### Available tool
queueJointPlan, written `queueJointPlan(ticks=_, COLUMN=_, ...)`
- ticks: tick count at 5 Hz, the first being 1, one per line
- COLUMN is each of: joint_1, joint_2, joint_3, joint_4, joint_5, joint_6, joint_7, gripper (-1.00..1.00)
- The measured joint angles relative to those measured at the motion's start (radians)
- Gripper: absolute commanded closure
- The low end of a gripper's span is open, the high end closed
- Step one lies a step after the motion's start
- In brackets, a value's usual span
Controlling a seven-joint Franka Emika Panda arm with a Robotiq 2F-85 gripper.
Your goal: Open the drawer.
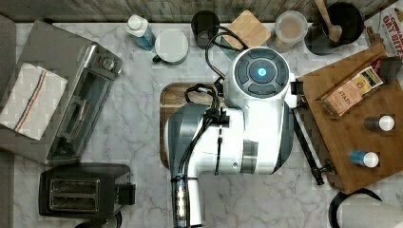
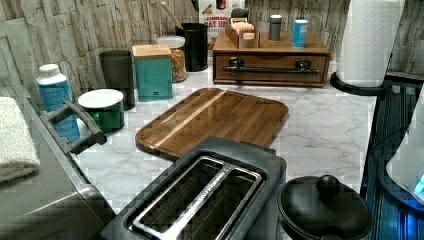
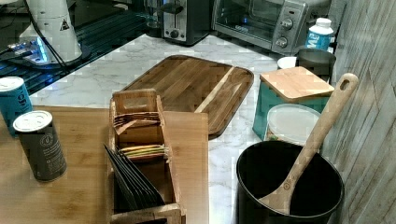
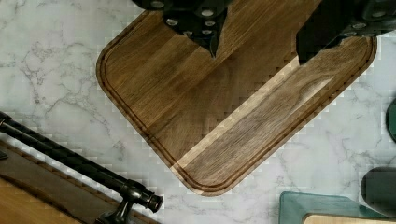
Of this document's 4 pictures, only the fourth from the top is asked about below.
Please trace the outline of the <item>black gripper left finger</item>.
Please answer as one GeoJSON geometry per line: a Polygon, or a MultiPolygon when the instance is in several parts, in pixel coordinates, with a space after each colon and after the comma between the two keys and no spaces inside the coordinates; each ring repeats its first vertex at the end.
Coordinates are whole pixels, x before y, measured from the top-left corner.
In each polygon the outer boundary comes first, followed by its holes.
{"type": "Polygon", "coordinates": [[[233,0],[132,0],[139,7],[161,11],[163,23],[179,35],[217,55],[228,6],[233,0]]]}

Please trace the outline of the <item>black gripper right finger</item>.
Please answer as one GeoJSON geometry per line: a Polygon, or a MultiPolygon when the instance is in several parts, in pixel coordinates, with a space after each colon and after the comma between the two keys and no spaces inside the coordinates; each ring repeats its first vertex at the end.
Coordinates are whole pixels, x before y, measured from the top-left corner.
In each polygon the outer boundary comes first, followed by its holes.
{"type": "Polygon", "coordinates": [[[352,36],[373,37],[395,30],[396,0],[321,0],[296,36],[299,64],[352,36]]]}

